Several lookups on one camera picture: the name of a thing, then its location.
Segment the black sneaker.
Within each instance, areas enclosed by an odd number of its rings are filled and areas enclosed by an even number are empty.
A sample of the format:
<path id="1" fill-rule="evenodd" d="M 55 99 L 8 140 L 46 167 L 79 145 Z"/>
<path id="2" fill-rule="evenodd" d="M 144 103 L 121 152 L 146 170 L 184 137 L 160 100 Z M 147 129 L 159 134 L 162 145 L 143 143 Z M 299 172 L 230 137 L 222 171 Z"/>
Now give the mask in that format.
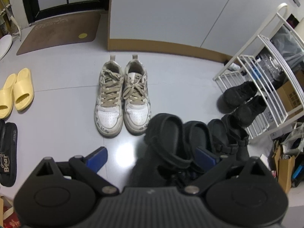
<path id="1" fill-rule="evenodd" d="M 252 124 L 255 118 L 263 113 L 267 108 L 262 96 L 258 95 L 249 102 L 240 105 L 234 112 L 234 116 L 238 119 L 241 127 L 246 128 Z"/>
<path id="2" fill-rule="evenodd" d="M 237 108 L 257 94 L 257 86 L 252 81 L 231 87 L 223 93 L 223 101 L 231 108 Z"/>

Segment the black sneaker rear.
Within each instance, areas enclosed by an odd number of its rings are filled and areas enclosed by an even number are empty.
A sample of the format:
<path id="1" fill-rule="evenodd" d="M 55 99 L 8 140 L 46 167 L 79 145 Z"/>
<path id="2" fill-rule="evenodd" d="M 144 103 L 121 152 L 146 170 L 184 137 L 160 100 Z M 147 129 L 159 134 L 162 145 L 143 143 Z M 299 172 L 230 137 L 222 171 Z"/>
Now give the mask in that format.
<path id="1" fill-rule="evenodd" d="M 246 128 L 252 124 L 255 118 L 263 113 L 267 108 L 262 96 L 258 95 L 249 102 L 240 105 L 234 112 L 234 116 L 238 119 L 241 127 Z"/>

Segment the brown door mat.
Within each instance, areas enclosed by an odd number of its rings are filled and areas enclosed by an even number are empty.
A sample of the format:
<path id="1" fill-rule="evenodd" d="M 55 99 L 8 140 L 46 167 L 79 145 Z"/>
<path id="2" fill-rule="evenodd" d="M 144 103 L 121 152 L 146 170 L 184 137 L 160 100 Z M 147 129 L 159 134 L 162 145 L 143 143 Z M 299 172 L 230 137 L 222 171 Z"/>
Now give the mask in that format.
<path id="1" fill-rule="evenodd" d="M 81 12 L 53 17 L 36 24 L 27 35 L 17 55 L 40 49 L 91 42 L 96 37 L 101 14 Z"/>

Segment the white sneaker beige laces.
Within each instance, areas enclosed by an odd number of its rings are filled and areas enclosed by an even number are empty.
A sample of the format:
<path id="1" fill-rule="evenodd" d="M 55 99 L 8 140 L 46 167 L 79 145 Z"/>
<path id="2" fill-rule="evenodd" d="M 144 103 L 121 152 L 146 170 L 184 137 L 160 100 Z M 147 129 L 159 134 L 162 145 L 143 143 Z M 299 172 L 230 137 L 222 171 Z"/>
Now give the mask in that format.
<path id="1" fill-rule="evenodd" d="M 99 73 L 98 90 L 94 109 L 95 125 L 104 137 L 115 137 L 122 129 L 122 68 L 111 55 Z"/>

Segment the cardboard box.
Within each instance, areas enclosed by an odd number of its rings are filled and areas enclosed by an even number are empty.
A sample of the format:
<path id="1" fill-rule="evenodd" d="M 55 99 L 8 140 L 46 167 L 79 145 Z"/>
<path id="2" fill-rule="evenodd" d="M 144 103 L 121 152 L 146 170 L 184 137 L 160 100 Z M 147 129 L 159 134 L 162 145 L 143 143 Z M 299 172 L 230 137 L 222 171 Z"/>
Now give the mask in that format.
<path id="1" fill-rule="evenodd" d="M 290 81 L 287 81 L 278 88 L 277 93 L 287 112 L 290 112 L 301 105 L 300 99 Z"/>

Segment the yellow slide right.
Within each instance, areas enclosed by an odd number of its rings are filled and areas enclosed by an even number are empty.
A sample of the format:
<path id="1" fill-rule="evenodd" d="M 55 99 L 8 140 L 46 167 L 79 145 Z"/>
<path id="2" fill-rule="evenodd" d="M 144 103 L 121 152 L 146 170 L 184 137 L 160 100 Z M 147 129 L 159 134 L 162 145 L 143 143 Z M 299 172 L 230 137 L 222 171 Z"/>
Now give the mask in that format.
<path id="1" fill-rule="evenodd" d="M 18 112 L 27 109 L 34 98 L 34 89 L 31 71 L 23 68 L 17 74 L 17 80 L 13 85 L 14 104 Z"/>

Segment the black fuzzy slipper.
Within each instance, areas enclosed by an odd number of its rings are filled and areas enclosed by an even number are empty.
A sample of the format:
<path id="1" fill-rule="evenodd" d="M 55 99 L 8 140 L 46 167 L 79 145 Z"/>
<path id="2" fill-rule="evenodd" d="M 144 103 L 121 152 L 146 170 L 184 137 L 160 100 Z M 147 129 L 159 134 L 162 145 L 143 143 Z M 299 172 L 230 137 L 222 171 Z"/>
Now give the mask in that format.
<path id="1" fill-rule="evenodd" d="M 207 172 L 216 165 L 216 156 L 211 151 L 211 140 L 207 125 L 200 121 L 188 121 L 183 125 L 185 140 L 190 147 L 194 165 Z"/>

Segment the brown paper bag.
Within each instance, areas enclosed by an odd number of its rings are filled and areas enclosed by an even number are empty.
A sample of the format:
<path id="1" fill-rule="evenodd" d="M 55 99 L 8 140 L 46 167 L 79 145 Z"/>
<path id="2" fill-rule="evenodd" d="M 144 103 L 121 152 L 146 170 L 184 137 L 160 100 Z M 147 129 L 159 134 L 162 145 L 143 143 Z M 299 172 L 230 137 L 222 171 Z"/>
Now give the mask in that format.
<path id="1" fill-rule="evenodd" d="M 272 160 L 274 162 L 276 178 L 283 191 L 287 194 L 292 188 L 292 173 L 295 166 L 295 157 L 283 154 L 283 147 L 274 141 Z"/>

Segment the yellow slide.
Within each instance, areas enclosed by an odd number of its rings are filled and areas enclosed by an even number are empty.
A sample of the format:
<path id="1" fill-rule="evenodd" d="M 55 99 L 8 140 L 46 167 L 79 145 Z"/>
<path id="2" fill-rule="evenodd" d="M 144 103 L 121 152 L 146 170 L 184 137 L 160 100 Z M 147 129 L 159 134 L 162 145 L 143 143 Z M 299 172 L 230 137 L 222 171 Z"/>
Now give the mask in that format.
<path id="1" fill-rule="evenodd" d="M 14 97 L 13 97 L 13 86 L 16 83 L 17 75 L 11 74 L 7 77 L 0 93 L 0 116 L 1 119 L 7 118 L 13 108 Z"/>
<path id="2" fill-rule="evenodd" d="M 17 80 L 13 85 L 14 104 L 18 112 L 27 109 L 34 98 L 34 89 L 31 71 L 23 68 L 17 74 Z"/>

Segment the black sneaker front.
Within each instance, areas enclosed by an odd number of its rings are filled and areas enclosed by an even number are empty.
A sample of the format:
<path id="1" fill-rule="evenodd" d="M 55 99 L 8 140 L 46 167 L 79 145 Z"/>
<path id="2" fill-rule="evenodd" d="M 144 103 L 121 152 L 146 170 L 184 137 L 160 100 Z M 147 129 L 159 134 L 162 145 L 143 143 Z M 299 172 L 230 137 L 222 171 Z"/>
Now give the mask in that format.
<path id="1" fill-rule="evenodd" d="M 223 93 L 223 101 L 231 108 L 237 108 L 257 94 L 257 86 L 252 81 L 231 87 Z"/>

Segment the white round base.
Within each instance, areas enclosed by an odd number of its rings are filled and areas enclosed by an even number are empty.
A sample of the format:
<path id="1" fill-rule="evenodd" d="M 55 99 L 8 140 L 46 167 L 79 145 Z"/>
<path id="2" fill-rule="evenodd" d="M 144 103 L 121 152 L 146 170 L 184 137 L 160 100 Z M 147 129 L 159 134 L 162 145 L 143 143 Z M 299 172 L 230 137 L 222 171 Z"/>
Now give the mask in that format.
<path id="1" fill-rule="evenodd" d="M 12 35 L 7 34 L 0 39 L 0 60 L 4 58 L 12 45 Z"/>

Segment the yellow slide left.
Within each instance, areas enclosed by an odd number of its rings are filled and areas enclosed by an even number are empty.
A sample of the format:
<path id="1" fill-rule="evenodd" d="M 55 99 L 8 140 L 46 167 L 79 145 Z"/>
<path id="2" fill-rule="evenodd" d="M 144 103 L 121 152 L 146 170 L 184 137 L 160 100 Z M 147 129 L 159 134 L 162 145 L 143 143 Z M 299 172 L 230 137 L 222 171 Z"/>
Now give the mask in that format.
<path id="1" fill-rule="evenodd" d="M 0 93 L 0 116 L 1 119 L 7 118 L 13 108 L 14 97 L 13 97 L 13 86 L 16 83 L 17 75 L 11 74 L 7 77 Z"/>

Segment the overturned white sneaker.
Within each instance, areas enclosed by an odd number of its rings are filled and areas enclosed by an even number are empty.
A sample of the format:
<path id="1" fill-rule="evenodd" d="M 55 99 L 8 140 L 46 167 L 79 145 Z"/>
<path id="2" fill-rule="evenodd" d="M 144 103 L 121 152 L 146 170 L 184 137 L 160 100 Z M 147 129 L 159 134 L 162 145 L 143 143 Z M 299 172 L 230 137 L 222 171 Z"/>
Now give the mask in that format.
<path id="1" fill-rule="evenodd" d="M 133 55 L 124 71 L 124 124 L 133 135 L 145 133 L 151 119 L 148 74 L 137 55 Z"/>

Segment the black Bear slipper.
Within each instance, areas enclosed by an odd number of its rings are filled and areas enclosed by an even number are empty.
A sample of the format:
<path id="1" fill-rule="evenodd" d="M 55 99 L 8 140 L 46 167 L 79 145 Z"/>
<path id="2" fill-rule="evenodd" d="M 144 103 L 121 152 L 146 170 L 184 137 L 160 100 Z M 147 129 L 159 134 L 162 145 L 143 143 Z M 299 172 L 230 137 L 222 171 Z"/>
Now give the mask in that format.
<path id="1" fill-rule="evenodd" d="M 17 126 L 1 119 L 1 185 L 12 187 L 17 178 Z"/>

